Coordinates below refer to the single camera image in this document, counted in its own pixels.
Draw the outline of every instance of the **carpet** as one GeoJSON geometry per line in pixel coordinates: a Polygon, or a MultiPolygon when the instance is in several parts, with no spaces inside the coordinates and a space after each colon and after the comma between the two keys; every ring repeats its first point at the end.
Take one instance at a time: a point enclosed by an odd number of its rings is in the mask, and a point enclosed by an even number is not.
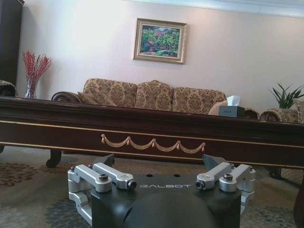
{"type": "MultiPolygon", "coordinates": [[[[58,167],[45,166],[48,150],[5,147],[0,154],[0,227],[89,228],[68,199],[67,171],[96,156],[63,154],[58,167]]],[[[133,174],[198,174],[203,165],[116,158],[114,168],[133,174]]],[[[241,217],[241,228],[295,228],[293,206],[299,188],[255,167],[255,199],[241,217]]]]}

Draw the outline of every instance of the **framed painting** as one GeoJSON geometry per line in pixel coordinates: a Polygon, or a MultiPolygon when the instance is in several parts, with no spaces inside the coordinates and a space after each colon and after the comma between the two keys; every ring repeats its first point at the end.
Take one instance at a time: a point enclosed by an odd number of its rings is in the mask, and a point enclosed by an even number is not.
{"type": "Polygon", "coordinates": [[[187,24],[137,19],[134,58],[184,64],[187,24]]]}

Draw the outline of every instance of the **logo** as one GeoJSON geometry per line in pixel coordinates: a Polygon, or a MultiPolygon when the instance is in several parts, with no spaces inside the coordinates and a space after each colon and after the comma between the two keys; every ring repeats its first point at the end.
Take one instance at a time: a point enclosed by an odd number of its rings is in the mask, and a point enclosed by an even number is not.
{"type": "Polygon", "coordinates": [[[163,186],[160,186],[160,185],[154,185],[154,184],[151,184],[151,185],[147,185],[147,184],[142,184],[140,185],[139,187],[140,188],[143,188],[143,189],[150,189],[150,188],[157,188],[157,189],[181,189],[181,188],[189,188],[191,186],[191,184],[166,184],[166,185],[163,185],[163,186]]]}

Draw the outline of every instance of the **ceiling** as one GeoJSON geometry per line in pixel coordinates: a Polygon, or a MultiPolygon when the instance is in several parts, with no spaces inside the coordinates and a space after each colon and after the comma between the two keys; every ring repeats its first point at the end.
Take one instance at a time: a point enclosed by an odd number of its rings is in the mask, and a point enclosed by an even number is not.
{"type": "Polygon", "coordinates": [[[304,18],[304,0],[131,0],[304,18]]]}

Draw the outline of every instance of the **silver metal bracket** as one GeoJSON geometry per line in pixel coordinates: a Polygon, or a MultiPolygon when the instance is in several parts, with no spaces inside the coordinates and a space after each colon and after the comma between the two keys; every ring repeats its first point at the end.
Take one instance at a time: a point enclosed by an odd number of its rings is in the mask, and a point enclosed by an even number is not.
{"type": "Polygon", "coordinates": [[[197,175],[196,186],[198,189],[212,189],[216,181],[224,192],[241,190],[241,214],[250,199],[253,199],[256,171],[249,165],[241,164],[235,168],[232,164],[222,162],[212,170],[197,175]]]}
{"type": "Polygon", "coordinates": [[[136,188],[136,182],[132,174],[123,173],[103,163],[96,163],[93,170],[98,173],[106,173],[119,189],[133,190],[136,188]]]}
{"type": "Polygon", "coordinates": [[[203,190],[214,188],[215,182],[217,182],[220,177],[224,176],[225,173],[230,173],[231,168],[232,165],[230,163],[222,162],[212,170],[209,170],[206,173],[200,173],[196,177],[196,186],[203,190]]]}
{"type": "Polygon", "coordinates": [[[78,213],[92,225],[92,209],[83,191],[95,188],[97,192],[108,192],[112,189],[112,181],[120,189],[133,190],[136,181],[133,175],[119,172],[103,163],[89,166],[73,166],[67,172],[67,181],[69,199],[76,203],[78,213]]]}

